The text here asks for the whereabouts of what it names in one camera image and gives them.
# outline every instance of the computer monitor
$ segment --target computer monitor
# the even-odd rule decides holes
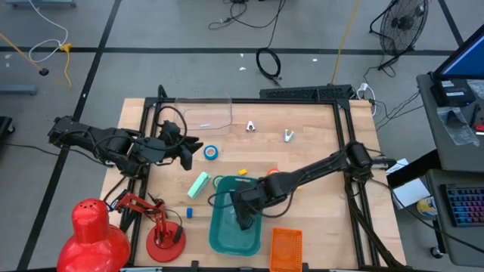
[[[444,79],[484,79],[484,25],[435,74]]]

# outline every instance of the small blue block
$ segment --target small blue block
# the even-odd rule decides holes
[[[187,208],[187,218],[191,218],[192,213],[193,213],[193,209],[192,208]]]

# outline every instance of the orange plastic crate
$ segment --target orange plastic crate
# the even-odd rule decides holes
[[[281,227],[272,229],[271,272],[301,272],[303,232]]]

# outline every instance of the teal container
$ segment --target teal container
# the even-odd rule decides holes
[[[242,178],[240,176],[226,176],[217,186],[217,193],[236,190],[239,186],[253,186],[255,178]],[[222,193],[215,197],[215,207],[232,204],[230,193]],[[254,223],[248,230],[241,230],[235,217],[233,206],[227,208],[213,208],[212,222],[210,223],[209,243],[218,253],[236,256],[252,256],[260,250],[260,237],[262,233],[262,216],[254,215]]]

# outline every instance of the concrete floor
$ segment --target concrete floor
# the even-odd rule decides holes
[[[368,27],[388,2],[361,2],[345,48],[380,49],[378,39],[368,34]],[[445,2],[464,39],[484,23],[481,0]],[[40,77],[19,54],[0,51],[1,83],[34,84],[39,88],[33,97],[0,96],[0,115],[13,117],[17,126],[10,142],[58,152],[47,143],[46,135],[56,116],[73,114],[114,3],[114,0],[83,0],[74,9],[41,9],[46,17],[68,28],[69,41],[75,48],[85,48],[85,53],[72,53],[71,90],[48,77]],[[337,49],[354,4],[354,0],[287,0],[272,47]],[[251,1],[243,19],[263,24],[273,16],[277,5],[276,0]],[[273,88],[257,70],[253,54],[241,57],[237,50],[231,54],[217,54],[216,50],[211,54],[193,54],[187,49],[259,48],[268,43],[271,28],[250,29],[234,23],[217,31],[207,29],[208,23],[224,20],[227,14],[228,5],[222,4],[222,0],[123,0],[107,40],[108,48],[185,49],[178,54],[102,54],[81,122],[97,127],[116,126],[125,98],[154,96],[159,84],[163,84],[171,97],[218,97],[224,93],[232,97],[258,97],[260,88]],[[19,46],[31,47],[44,39],[63,37],[62,31],[48,25],[32,9],[13,9],[3,3],[0,4],[0,26],[4,26],[0,30]],[[431,1],[427,25],[415,49],[448,51],[457,47],[439,1]],[[336,60],[331,52],[280,54],[281,84],[284,87],[327,84]],[[337,83],[350,83],[358,88],[366,69],[378,65],[380,58],[376,54],[343,55]],[[430,55],[401,57],[393,66],[395,78],[371,71],[368,80],[377,99],[393,108],[417,91],[416,75],[436,69],[445,59],[446,56]],[[55,54],[42,65],[64,82],[65,61],[65,54]],[[408,105],[408,109],[421,105],[419,99]],[[375,121],[382,117],[377,114]],[[404,138],[402,129],[413,137]],[[378,138],[388,156],[405,157],[409,161],[435,148],[424,109],[391,121],[379,131]],[[3,148],[0,157],[0,206],[5,207],[0,210],[0,270],[15,270],[56,158],[18,147]],[[81,199],[99,196],[104,174],[103,167],[75,153],[69,154],[28,268],[55,266],[61,246],[72,234],[72,207]],[[404,212],[396,215],[409,265],[426,270],[484,271],[456,267],[447,257],[436,260],[428,252],[436,244],[433,231]]]

